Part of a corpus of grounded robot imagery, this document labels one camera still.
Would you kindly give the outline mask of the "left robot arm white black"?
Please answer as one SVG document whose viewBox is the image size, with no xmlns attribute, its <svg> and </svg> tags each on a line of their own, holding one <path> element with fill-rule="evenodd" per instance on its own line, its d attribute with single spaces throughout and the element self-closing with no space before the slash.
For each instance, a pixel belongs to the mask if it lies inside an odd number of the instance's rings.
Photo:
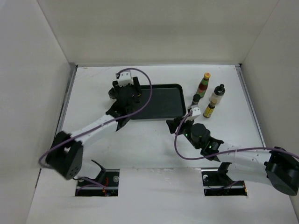
<svg viewBox="0 0 299 224">
<path fill-rule="evenodd" d="M 83 152 L 100 138 L 123 128 L 137 110 L 142 90 L 137 77 L 123 86 L 114 81 L 116 101 L 97 121 L 72 133 L 60 131 L 54 138 L 45 162 L 64 179 L 79 175 L 83 164 Z"/>
</svg>

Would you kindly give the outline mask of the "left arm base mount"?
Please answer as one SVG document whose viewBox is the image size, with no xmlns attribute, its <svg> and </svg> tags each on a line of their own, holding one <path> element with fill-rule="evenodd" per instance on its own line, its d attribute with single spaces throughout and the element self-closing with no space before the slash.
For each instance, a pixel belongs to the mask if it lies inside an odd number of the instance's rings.
<svg viewBox="0 0 299 224">
<path fill-rule="evenodd" d="M 93 179 L 88 177 L 90 181 L 86 180 L 86 177 L 85 179 L 74 178 L 77 181 L 75 196 L 118 196 L 120 170 L 106 169 L 95 160 L 91 162 L 100 169 L 100 172 Z"/>
</svg>

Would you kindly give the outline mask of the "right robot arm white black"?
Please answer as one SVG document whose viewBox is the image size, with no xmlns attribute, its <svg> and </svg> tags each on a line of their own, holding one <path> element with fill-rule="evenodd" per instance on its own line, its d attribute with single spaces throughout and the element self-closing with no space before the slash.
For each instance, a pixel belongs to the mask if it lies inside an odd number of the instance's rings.
<svg viewBox="0 0 299 224">
<path fill-rule="evenodd" d="M 183 135 L 189 143 L 200 151 L 200 157 L 220 163 L 217 180 L 229 184 L 233 179 L 259 182 L 272 186 L 277 191 L 296 196 L 299 190 L 299 157 L 281 147 L 233 146 L 213 138 L 211 132 L 201 123 L 187 117 L 166 121 L 168 129 L 175 137 Z"/>
</svg>

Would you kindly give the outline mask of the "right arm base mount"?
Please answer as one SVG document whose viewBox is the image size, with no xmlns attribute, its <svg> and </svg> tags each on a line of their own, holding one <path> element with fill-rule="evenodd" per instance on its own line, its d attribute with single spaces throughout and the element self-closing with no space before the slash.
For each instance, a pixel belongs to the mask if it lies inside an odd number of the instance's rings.
<svg viewBox="0 0 299 224">
<path fill-rule="evenodd" d="M 218 168 L 201 170 L 205 196 L 247 196 L 244 181 L 233 181 L 228 175 L 231 163 L 223 162 Z"/>
</svg>

